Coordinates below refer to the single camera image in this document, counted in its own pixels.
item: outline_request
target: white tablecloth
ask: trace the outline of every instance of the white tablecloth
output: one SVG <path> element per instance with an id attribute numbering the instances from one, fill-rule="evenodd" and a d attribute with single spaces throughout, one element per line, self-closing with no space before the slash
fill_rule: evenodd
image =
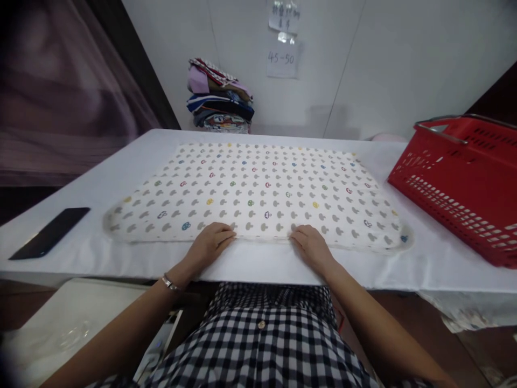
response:
<path id="1" fill-rule="evenodd" d="M 517 293 L 517 271 L 495 268 L 386 181 L 406 144 L 330 139 L 212 134 L 155 129 L 40 204 L 0 228 L 0 276 L 39 283 L 59 277 L 156 278 L 177 263 L 189 243 L 125 244 L 102 230 L 104 213 L 189 142 L 241 142 L 316 147 L 358 153 L 413 228 L 415 246 L 392 256 L 334 249 L 334 257 L 365 287 Z M 8 261 L 16 250 L 67 207 L 92 210 L 41 259 Z M 202 279 L 319 284 L 290 245 L 236 241 Z"/>

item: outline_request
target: red basket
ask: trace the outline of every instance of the red basket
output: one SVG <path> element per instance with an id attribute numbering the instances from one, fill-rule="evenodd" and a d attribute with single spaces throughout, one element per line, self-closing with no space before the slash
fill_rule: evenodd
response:
<path id="1" fill-rule="evenodd" d="M 414 128 L 388 182 L 492 265 L 517 269 L 517 128 L 477 115 Z"/>

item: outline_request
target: purple curtain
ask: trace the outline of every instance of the purple curtain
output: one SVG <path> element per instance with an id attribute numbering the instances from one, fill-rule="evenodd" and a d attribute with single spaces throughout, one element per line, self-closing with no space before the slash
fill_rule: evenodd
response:
<path id="1" fill-rule="evenodd" d="M 28 2 L 0 63 L 0 186 L 61 186 L 159 128 L 89 7 Z"/>

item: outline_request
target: silver bracelet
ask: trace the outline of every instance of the silver bracelet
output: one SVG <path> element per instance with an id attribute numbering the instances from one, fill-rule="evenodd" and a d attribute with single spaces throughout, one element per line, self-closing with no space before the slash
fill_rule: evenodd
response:
<path id="1" fill-rule="evenodd" d="M 165 283 L 165 285 L 167 286 L 168 289 L 171 289 L 173 291 L 181 291 L 181 288 L 179 288 L 179 287 L 175 286 L 174 284 L 172 284 L 172 282 L 167 277 L 166 273 L 163 274 L 162 280 L 163 280 L 163 282 Z"/>

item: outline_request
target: smartphone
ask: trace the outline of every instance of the smartphone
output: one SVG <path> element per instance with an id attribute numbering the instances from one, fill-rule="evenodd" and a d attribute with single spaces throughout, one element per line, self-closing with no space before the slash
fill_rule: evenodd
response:
<path id="1" fill-rule="evenodd" d="M 89 207 L 64 209 L 9 260 L 37 259 L 45 256 L 89 211 Z"/>

